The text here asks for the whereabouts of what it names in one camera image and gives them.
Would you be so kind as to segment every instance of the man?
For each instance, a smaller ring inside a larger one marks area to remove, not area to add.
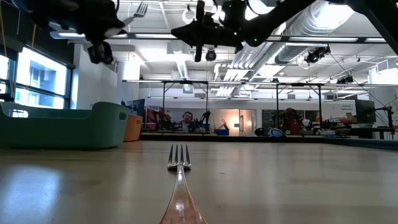
[[[188,126],[192,124],[193,114],[187,111],[184,113],[182,118],[183,118],[183,120],[181,121],[182,131],[189,131]]]

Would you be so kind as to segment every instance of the security camera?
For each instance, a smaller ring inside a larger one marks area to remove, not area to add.
[[[216,58],[217,58],[217,54],[214,51],[214,49],[209,49],[206,54],[206,61],[212,62],[212,61],[216,60]]]

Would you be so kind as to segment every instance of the silver fork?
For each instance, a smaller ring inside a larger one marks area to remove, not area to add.
[[[170,155],[169,155],[169,163],[167,164],[167,168],[169,170],[177,170],[178,166],[182,166],[184,170],[190,170],[191,169],[191,159],[189,158],[189,152],[188,152],[188,145],[185,145],[185,155],[187,158],[184,158],[184,153],[183,153],[183,146],[181,145],[181,154],[180,154],[180,160],[178,161],[178,145],[175,146],[175,157],[173,161],[173,145],[170,149]]]
[[[128,17],[127,19],[123,20],[124,25],[125,26],[129,25],[134,20],[134,18],[144,17],[147,14],[147,10],[148,10],[148,4],[145,3],[144,0],[142,0],[134,15],[132,15],[132,17]]]

